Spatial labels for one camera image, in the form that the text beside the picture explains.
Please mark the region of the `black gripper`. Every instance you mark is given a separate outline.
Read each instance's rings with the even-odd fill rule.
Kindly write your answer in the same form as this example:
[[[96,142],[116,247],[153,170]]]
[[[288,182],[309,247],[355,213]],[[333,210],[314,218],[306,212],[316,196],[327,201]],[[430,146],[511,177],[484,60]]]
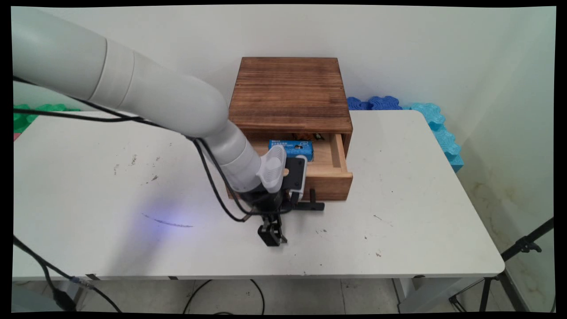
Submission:
[[[249,192],[243,192],[241,199],[251,208],[250,211],[244,210],[244,222],[255,215],[272,216],[272,222],[264,219],[263,224],[258,228],[258,235],[265,245],[276,247],[276,245],[288,243],[283,234],[281,215],[291,212],[292,206],[284,189],[276,193],[269,193],[264,186],[259,185]]]

